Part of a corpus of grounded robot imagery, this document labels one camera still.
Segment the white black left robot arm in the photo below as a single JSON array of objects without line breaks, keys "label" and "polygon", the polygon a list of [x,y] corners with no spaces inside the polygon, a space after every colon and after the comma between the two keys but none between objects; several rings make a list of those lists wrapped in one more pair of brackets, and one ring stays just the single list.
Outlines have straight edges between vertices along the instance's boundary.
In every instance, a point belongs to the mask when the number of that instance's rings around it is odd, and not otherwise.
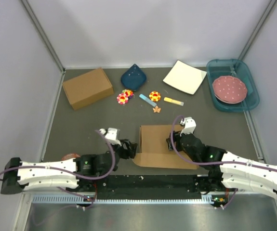
[{"label": "white black left robot arm", "polygon": [[119,144],[111,144],[104,154],[87,154],[56,162],[31,163],[13,157],[0,173],[0,193],[11,195],[58,187],[73,192],[88,191],[94,181],[116,171],[120,159],[133,159],[137,146],[122,139]]}]

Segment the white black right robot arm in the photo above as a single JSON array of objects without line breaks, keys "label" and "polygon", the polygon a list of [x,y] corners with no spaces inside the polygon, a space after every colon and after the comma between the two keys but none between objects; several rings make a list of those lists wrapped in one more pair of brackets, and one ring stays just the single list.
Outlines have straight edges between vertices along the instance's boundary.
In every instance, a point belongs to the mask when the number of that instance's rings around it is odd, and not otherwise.
[{"label": "white black right robot arm", "polygon": [[277,199],[277,166],[240,157],[230,151],[205,145],[193,134],[172,131],[166,139],[168,149],[181,158],[207,170],[208,191],[238,189]]}]

